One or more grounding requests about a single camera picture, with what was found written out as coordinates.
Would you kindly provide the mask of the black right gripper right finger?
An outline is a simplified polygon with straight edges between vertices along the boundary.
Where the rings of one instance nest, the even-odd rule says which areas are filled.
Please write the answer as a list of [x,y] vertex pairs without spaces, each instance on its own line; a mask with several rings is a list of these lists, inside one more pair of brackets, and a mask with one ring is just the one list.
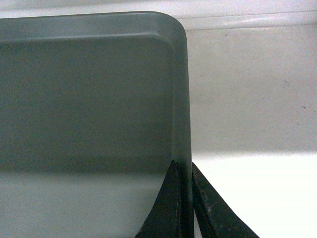
[[195,164],[192,164],[193,205],[202,237],[257,238],[228,206]]

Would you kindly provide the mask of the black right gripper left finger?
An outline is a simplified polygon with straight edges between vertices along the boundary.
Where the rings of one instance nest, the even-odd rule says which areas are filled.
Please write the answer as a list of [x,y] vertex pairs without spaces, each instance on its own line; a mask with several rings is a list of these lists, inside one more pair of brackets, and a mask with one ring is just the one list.
[[172,160],[153,207],[137,238],[181,237],[181,185],[177,163]]

